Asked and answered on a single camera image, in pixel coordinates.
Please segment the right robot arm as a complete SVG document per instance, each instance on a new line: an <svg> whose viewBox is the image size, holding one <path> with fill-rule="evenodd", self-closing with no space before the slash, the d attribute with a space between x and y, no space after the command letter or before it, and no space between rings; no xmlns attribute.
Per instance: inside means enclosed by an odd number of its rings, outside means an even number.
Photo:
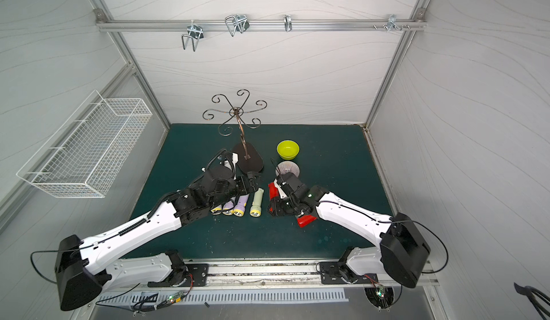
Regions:
<svg viewBox="0 0 550 320"><path fill-rule="evenodd" d="M269 212L275 217L293 216L300 227L317 219L329 221L371 243L369 248L347 248L332 277L354 284L374 274L387 274L404 287L417 286L431 248L407 215L368 211L326 188L307 186L293 173L278 175L269 184L269 197Z"/></svg>

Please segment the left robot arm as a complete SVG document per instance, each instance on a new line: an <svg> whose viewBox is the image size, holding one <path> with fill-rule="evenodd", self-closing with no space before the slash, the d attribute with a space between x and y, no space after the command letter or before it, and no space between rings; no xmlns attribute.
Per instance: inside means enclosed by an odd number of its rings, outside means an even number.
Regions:
<svg viewBox="0 0 550 320"><path fill-rule="evenodd" d="M103 292L130 284L182 284L186 266L177 251L142 258L124 256L206 217L215 208L256 192L258 180L258 173L236 175L232 169L217 165L206 169L188 187L162 196L146 214L95 236L64 238L54 265L61 310L78 309Z"/></svg>

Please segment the pale green flashlight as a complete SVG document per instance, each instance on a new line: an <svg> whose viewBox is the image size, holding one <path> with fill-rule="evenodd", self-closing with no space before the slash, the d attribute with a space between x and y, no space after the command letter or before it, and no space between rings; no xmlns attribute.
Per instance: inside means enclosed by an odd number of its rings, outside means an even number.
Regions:
<svg viewBox="0 0 550 320"><path fill-rule="evenodd" d="M250 216L258 218L262 215L262 200L264 196L264 190L259 188L253 196L252 205L249 210Z"/></svg>

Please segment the red flashlight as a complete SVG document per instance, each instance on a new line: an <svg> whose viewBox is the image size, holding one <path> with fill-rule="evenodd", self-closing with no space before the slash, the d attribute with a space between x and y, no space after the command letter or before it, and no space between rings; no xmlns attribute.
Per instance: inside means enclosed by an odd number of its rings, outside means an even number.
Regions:
<svg viewBox="0 0 550 320"><path fill-rule="evenodd" d="M270 198L270 201L273 201L273 202L278 201L280 199L279 190L276 187L275 183L269 184L269 198Z"/></svg>
<svg viewBox="0 0 550 320"><path fill-rule="evenodd" d="M298 226L300 228L304 228L305 226L308 226L309 224L311 224L313 221L316 221L316 220L317 220L317 217L312 215L303 215L303 216L298 216L296 218L296 222L298 223Z"/></svg>

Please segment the purple flashlight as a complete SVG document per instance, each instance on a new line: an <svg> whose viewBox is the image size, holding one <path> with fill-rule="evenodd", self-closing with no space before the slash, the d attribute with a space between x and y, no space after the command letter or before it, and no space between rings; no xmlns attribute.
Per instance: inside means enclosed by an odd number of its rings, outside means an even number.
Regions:
<svg viewBox="0 0 550 320"><path fill-rule="evenodd" d="M248 200L249 194L240 196L235 207L233 208L232 214L237 217L242 217L246 213L246 205Z"/></svg>
<svg viewBox="0 0 550 320"><path fill-rule="evenodd" d="M223 206L217 206L217 207L211 209L211 213L213 215L219 215L222 212L223 212Z"/></svg>
<svg viewBox="0 0 550 320"><path fill-rule="evenodd" d="M235 205L235 198L231 198L226 204L223 205L222 214L231 216Z"/></svg>

